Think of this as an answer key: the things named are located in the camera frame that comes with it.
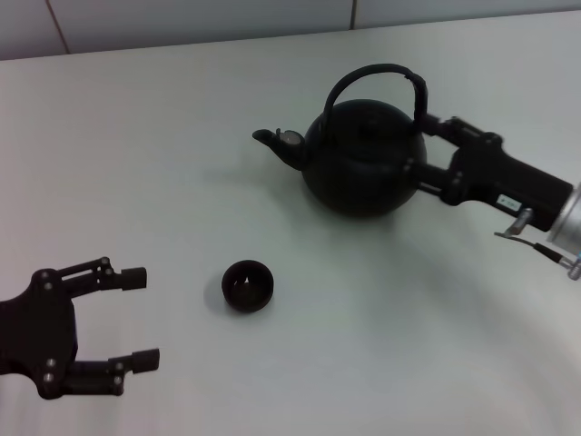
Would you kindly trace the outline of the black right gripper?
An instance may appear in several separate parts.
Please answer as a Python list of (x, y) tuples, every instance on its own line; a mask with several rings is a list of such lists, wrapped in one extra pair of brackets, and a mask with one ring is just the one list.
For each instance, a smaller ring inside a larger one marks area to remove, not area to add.
[(515, 217), (529, 209), (528, 224), (547, 232), (573, 192), (571, 183), (507, 154), (500, 136), (482, 132), (458, 117), (441, 121), (426, 114), (421, 131), (458, 148), (448, 169), (411, 159), (406, 162), (411, 184), (444, 203), (477, 201)]

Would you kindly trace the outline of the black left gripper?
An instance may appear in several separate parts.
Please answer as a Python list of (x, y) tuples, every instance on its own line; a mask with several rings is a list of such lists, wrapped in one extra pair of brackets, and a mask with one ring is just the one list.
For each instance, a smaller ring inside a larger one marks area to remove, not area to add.
[(116, 272), (108, 257), (35, 272), (22, 293), (1, 302), (1, 373), (25, 376), (45, 400), (63, 395), (122, 395), (128, 372), (158, 370), (160, 351), (73, 362), (77, 337), (72, 299), (146, 286), (144, 267)]

